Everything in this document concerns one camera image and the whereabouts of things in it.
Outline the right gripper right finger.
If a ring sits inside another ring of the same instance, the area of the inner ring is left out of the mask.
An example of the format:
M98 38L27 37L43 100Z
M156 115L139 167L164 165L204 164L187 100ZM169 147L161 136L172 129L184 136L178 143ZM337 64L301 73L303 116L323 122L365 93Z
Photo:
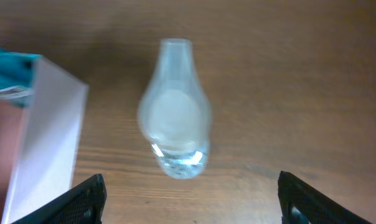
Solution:
M290 172L278 177L282 224L370 224Z

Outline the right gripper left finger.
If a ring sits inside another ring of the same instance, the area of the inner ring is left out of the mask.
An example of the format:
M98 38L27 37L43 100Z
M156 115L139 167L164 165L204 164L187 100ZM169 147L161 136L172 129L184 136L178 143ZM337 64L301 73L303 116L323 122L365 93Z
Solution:
M102 224L105 181L95 174L12 224Z

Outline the clear spray bottle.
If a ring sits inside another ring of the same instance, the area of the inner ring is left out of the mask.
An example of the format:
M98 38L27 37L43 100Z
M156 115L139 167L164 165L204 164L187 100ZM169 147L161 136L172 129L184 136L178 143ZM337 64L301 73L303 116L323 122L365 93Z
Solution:
M138 123L165 174L191 179L205 169L212 110L195 69L191 41L161 41L138 107Z

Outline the blue mouthwash bottle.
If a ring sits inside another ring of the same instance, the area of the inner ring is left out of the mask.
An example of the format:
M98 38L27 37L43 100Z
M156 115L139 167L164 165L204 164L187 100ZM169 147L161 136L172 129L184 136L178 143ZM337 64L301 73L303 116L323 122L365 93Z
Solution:
M24 108L34 93L34 62L38 54L9 52L0 48L0 100Z

